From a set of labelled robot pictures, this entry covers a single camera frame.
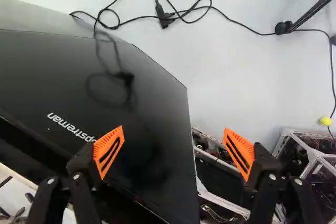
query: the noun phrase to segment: black glossy surface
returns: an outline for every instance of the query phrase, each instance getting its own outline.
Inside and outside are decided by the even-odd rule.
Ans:
[[[65,159],[84,132],[122,125],[106,181],[170,223],[198,223],[186,88],[135,46],[97,38],[0,31],[0,115]]]

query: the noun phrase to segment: cable plug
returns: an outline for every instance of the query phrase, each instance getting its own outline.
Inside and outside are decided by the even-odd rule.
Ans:
[[[156,2],[155,11],[157,16],[159,17],[159,22],[162,29],[167,28],[171,23],[175,21],[174,19],[163,19],[163,18],[170,18],[173,16],[173,14],[165,13],[162,5],[159,2]]]

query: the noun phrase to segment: wires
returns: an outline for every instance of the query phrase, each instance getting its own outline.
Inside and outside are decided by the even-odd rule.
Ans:
[[[107,5],[106,7],[104,7],[103,9],[101,9],[98,12],[97,17],[94,17],[93,15],[88,14],[88,13],[86,13],[84,11],[80,11],[80,10],[70,13],[70,15],[73,16],[73,17],[79,18],[77,16],[78,14],[84,14],[84,15],[87,15],[88,17],[94,19],[95,20],[95,22],[94,22],[94,30],[96,30],[96,27],[97,27],[98,24],[100,24],[102,27],[104,27],[106,29],[116,30],[116,29],[120,28],[121,26],[123,26],[125,24],[128,24],[130,22],[133,22],[133,21],[136,21],[136,20],[139,20],[139,19],[148,19],[148,18],[158,19],[160,21],[161,27],[163,29],[165,29],[172,22],[174,22],[176,20],[180,20],[180,21],[182,21],[182,22],[184,22],[186,24],[193,24],[193,23],[201,20],[202,18],[204,18],[205,15],[211,9],[211,10],[217,11],[219,14],[221,14],[229,22],[234,23],[236,25],[239,25],[241,27],[244,27],[245,29],[247,29],[248,31],[250,31],[250,32],[252,32],[252,33],[254,33],[256,35],[259,35],[259,36],[271,36],[271,35],[275,35],[275,33],[261,33],[261,32],[258,32],[256,30],[248,27],[247,25],[244,25],[243,23],[240,23],[240,22],[238,22],[238,21],[236,21],[234,19],[229,18],[221,10],[219,10],[218,8],[212,6],[212,0],[197,0],[189,9],[186,9],[186,10],[177,10],[170,0],[166,0],[167,3],[171,6],[171,8],[174,10],[174,12],[172,12],[172,13],[165,13],[163,11],[163,8],[162,8],[161,4],[159,3],[159,0],[155,0],[155,4],[156,4],[155,10],[156,10],[157,15],[139,16],[139,17],[128,19],[128,20],[123,21],[123,22],[121,21],[120,16],[118,15],[118,13],[111,8],[118,1],[119,0],[114,0],[112,3],[110,3],[109,5]],[[198,6],[199,3],[202,2],[202,1],[208,1],[209,4],[208,5],[203,5],[203,6]],[[190,14],[190,13],[192,13],[194,11],[197,11],[197,10],[205,10],[205,12],[200,17],[198,17],[198,18],[196,18],[194,20],[186,20],[185,19],[185,17],[188,14]],[[101,20],[102,15],[104,13],[106,13],[106,12],[113,13],[116,16],[117,21],[118,21],[116,25],[109,26],[109,25],[107,25],[105,22],[103,22]],[[327,38],[328,38],[329,54],[330,54],[330,69],[331,69],[331,88],[332,88],[332,93],[333,93],[333,98],[334,98],[334,107],[333,107],[332,112],[330,114],[330,118],[332,118],[333,115],[334,115],[334,113],[335,113],[335,110],[336,110],[336,93],[335,93],[335,85],[334,85],[334,68],[333,68],[333,58],[332,58],[332,42],[331,42],[331,37],[325,31],[323,31],[321,29],[296,29],[294,31],[318,31],[320,33],[325,34],[327,36]],[[333,142],[334,142],[334,144],[336,146],[335,138],[332,135],[329,126],[327,128],[328,128],[328,131],[329,131],[329,133],[330,133],[330,135],[331,135],[331,137],[333,139]]]
[[[217,214],[211,207],[207,205],[202,205],[201,208],[206,211],[214,220],[216,220],[218,223],[228,223],[234,220],[237,220],[236,217],[232,217],[230,219],[225,219],[219,214]]]
[[[197,0],[189,9],[186,9],[186,10],[180,10],[178,11],[175,6],[171,3],[170,0],[166,0],[167,3],[171,6],[171,8],[174,10],[174,12],[172,13],[169,13],[168,15],[166,15],[165,17],[163,16],[155,16],[155,15],[146,15],[146,16],[139,16],[139,17],[135,17],[135,18],[131,18],[129,20],[126,20],[124,22],[121,21],[120,19],[120,16],[118,15],[118,13],[116,11],[114,11],[113,9],[111,9],[112,5],[114,5],[117,1],[119,0],[114,0],[113,2],[111,2],[109,5],[107,5],[106,7],[104,7],[103,9],[101,9],[99,12],[98,12],[98,15],[97,17],[94,17],[93,15],[87,13],[87,12],[84,12],[84,11],[81,11],[81,10],[78,10],[78,11],[75,11],[75,12],[72,12],[70,13],[71,16],[73,17],[76,17],[76,18],[79,18],[77,15],[78,14],[84,14],[92,19],[95,20],[95,23],[94,23],[94,28],[96,29],[97,27],[97,24],[99,23],[102,27],[104,27],[105,29],[111,29],[111,30],[116,30],[118,28],[120,28],[121,26],[127,24],[127,23],[130,23],[130,22],[133,22],[135,20],[139,20],[139,19],[146,19],[146,18],[155,18],[155,19],[159,19],[159,20],[167,20],[167,21],[170,21],[173,22],[175,20],[181,20],[182,22],[186,23],[186,24],[193,24],[199,20],[201,20],[208,12],[210,9],[213,9],[213,10],[216,10],[217,12],[219,12],[222,16],[224,16],[228,21],[232,22],[232,23],[235,23],[237,25],[240,25],[250,31],[252,31],[253,33],[255,34],[258,34],[258,35],[261,35],[261,36],[267,36],[267,35],[274,35],[275,33],[268,33],[268,34],[263,34],[263,33],[259,33],[255,30],[253,30],[252,28],[236,21],[236,20],[233,20],[231,18],[229,18],[228,16],[226,16],[222,11],[220,11],[218,8],[212,6],[212,0],[208,0],[209,1],[209,5],[204,5],[204,6],[199,6],[197,7],[197,5],[201,2],[201,1],[204,1],[204,0]],[[205,9],[205,12],[198,18],[194,19],[194,20],[191,20],[191,21],[188,21],[186,20],[184,17],[187,16],[188,14],[190,14],[191,12],[193,11],[196,11],[196,10],[200,10],[200,9]],[[113,13],[116,18],[117,18],[117,24],[114,25],[114,26],[109,26],[107,25],[106,23],[104,23],[102,20],[101,20],[101,17],[102,15],[105,13],[105,12],[110,12],[110,13]]]
[[[331,70],[331,90],[332,90],[332,95],[334,98],[334,107],[331,111],[330,114],[330,118],[332,118],[335,114],[335,110],[336,110],[336,93],[335,93],[335,81],[334,81],[334,66],[333,66],[333,57],[332,57],[332,42],[331,42],[331,37],[329,34],[327,34],[326,31],[323,31],[321,29],[296,29],[294,31],[318,31],[323,33],[324,35],[326,35],[326,37],[328,38],[328,43],[329,43],[329,58],[330,58],[330,70]],[[334,142],[334,145],[336,146],[336,141],[335,138],[333,136],[333,134],[330,131],[330,127],[327,126],[328,132]]]

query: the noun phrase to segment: black bracket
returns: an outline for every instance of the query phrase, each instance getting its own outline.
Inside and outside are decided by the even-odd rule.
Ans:
[[[298,27],[300,27],[303,23],[309,20],[312,16],[314,16],[319,10],[321,10],[331,1],[332,0],[318,0],[305,14],[303,14],[302,17],[300,17],[294,23],[290,20],[286,22],[279,22],[275,26],[275,33],[277,35],[282,35],[282,34],[288,34],[296,30]],[[336,36],[333,37],[334,37],[334,39],[332,39],[332,41],[334,41],[333,44],[336,45]]]

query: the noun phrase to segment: screw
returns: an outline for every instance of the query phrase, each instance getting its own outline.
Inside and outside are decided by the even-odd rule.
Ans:
[[[276,180],[277,179],[277,177],[274,174],[272,174],[272,173],[270,175],[268,175],[268,176],[272,180]]]
[[[50,180],[47,181],[48,185],[51,185],[55,180],[53,178],[51,178]]]
[[[299,178],[295,178],[294,181],[296,184],[302,186],[302,180],[300,180]]]

